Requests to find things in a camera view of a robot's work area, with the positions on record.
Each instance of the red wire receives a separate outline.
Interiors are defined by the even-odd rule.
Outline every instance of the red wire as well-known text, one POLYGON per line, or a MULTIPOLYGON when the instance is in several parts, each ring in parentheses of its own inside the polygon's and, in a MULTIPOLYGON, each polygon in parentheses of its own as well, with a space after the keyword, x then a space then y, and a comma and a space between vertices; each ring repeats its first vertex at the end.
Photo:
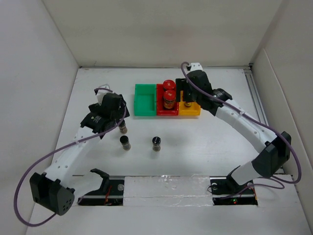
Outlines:
POLYGON ((107 202, 107 200, 108 200, 108 196, 109 196, 109 194, 110 194, 111 188, 112 188, 112 185, 109 187, 109 191, 108 191, 108 193, 106 194, 106 199, 105 199, 105 201, 104 201, 104 205, 106 204, 106 202, 107 202))
POLYGON ((254 192, 254 197, 255 197, 255 200, 257 201, 258 200, 258 197, 256 196, 256 191, 254 188, 252 188, 253 192, 254 192))

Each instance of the green tray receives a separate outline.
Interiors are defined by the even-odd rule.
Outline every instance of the green tray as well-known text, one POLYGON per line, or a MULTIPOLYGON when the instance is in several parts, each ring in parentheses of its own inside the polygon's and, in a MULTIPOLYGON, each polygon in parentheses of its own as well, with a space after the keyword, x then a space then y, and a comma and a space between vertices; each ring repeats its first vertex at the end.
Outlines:
POLYGON ((135 116, 157 115, 157 85, 136 84, 134 99, 135 116))

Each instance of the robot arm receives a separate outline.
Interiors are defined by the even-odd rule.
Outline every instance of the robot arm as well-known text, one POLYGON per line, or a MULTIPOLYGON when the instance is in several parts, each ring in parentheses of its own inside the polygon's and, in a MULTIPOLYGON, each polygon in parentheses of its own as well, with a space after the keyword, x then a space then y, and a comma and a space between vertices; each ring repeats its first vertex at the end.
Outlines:
POLYGON ((98 169, 92 169, 79 181, 72 181, 72 175, 86 154, 125 116, 129 117, 126 102, 122 95, 110 92, 96 92, 99 103, 89 106, 90 113, 81 122, 73 142, 43 174, 34 173, 30 178, 30 187, 36 203, 58 215, 65 214, 74 203, 74 197, 100 189, 108 189, 109 175, 98 169), (96 177, 96 184, 90 179, 96 177))
MULTIPOLYGON (((242 185, 259 177, 271 177, 290 157, 290 151, 285 143, 270 130, 249 121, 242 116, 245 111, 232 96, 223 89, 212 89, 206 73, 199 63, 191 63, 188 78, 206 93, 229 103, 242 112, 237 113, 230 107, 218 103, 194 89, 186 79, 176 79, 177 94, 183 91, 183 101, 197 102, 202 109, 227 122, 245 137, 256 149, 259 155, 252 161, 232 170, 224 184, 229 194, 236 193, 242 185)), ((288 133, 282 135, 291 142, 288 133)))

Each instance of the red tray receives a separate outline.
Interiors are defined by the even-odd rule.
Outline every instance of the red tray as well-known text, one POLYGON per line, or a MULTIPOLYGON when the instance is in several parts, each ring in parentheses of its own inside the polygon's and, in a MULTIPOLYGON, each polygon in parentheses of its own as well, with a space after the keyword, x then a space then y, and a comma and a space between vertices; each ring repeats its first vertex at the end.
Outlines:
POLYGON ((156 85, 156 115, 157 116, 178 116, 179 104, 175 102, 174 108, 169 110, 165 109, 163 106, 163 84, 156 85))

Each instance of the white wall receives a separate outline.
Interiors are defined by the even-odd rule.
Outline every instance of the white wall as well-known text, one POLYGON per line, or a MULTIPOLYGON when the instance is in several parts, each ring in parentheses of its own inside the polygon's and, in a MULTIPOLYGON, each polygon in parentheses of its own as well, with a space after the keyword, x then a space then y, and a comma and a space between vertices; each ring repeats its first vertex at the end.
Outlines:
MULTIPOLYGON (((15 188, 55 148, 78 65, 40 0, 0 0, 0 32, 0 233, 21 235, 15 188)), ((33 205, 27 180, 19 197, 24 218, 33 205)))
POLYGON ((43 0, 81 66, 247 65, 282 0, 43 0))
MULTIPOLYGON (((297 185, 313 231, 313 1, 285 0, 253 74, 269 123, 292 136, 302 165, 297 185)), ((285 169, 297 176, 294 160, 285 169)))

